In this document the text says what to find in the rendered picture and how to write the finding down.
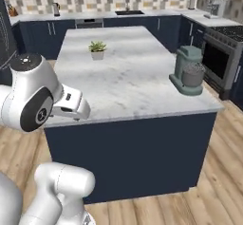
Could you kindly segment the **green stand mixer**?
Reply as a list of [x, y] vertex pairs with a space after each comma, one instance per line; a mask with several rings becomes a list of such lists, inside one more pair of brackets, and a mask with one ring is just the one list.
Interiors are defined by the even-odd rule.
[[205, 67], [201, 62], [200, 48], [182, 46], [177, 50], [175, 71], [169, 79], [181, 94], [197, 96], [202, 93]]

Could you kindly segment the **brown knife block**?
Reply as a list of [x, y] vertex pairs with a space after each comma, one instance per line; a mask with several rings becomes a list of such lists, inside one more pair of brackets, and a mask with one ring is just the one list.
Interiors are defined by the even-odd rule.
[[16, 8], [14, 6], [12, 6], [11, 4], [8, 4], [8, 10], [9, 10], [9, 15], [11, 17], [17, 16], [18, 12], [16, 10]]

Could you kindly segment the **steel range oven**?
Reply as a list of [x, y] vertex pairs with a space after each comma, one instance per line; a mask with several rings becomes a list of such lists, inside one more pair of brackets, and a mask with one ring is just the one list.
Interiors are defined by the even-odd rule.
[[240, 70], [243, 26], [210, 27], [205, 30], [203, 39], [205, 81], [219, 93], [221, 100], [229, 100]]

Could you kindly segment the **steel dishwasher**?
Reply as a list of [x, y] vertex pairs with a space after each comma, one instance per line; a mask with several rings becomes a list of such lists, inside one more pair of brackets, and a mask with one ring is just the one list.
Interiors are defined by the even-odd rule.
[[97, 19], [77, 19], [75, 21], [76, 28], [102, 28], [103, 18]]

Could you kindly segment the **navy base cupboard run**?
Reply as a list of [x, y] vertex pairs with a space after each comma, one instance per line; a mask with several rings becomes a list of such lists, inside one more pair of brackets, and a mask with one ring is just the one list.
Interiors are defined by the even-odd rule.
[[[56, 60], [65, 33], [76, 28], [74, 19], [18, 22], [12, 26], [19, 53], [38, 52]], [[103, 28], [146, 27], [170, 52], [181, 46], [202, 48], [205, 27], [182, 15], [103, 18]]]

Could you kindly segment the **green plant in white pot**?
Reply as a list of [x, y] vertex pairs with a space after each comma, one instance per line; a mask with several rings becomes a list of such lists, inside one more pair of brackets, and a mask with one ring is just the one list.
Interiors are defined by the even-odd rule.
[[88, 49], [94, 61], [102, 60], [106, 51], [106, 44], [104, 42], [91, 42]]

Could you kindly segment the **navy kitchen island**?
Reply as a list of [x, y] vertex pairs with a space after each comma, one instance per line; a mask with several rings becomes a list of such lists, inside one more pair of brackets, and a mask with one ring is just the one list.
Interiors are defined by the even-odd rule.
[[[88, 46], [104, 42], [103, 59]], [[54, 161], [94, 173], [85, 203], [184, 192], [196, 186], [221, 103], [209, 92], [180, 94], [176, 58], [146, 28], [70, 29], [54, 70], [91, 107], [86, 121], [45, 125]]]

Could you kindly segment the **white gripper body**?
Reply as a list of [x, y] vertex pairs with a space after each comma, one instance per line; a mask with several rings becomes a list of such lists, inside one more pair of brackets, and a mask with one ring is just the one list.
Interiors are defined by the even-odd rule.
[[90, 111], [88, 102], [81, 95], [66, 95], [53, 105], [51, 114], [74, 120], [87, 120]]

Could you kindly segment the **black sink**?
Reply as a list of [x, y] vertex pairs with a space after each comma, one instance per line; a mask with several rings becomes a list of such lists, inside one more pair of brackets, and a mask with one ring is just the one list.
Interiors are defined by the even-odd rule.
[[141, 10], [116, 10], [117, 15], [140, 15], [144, 14]]

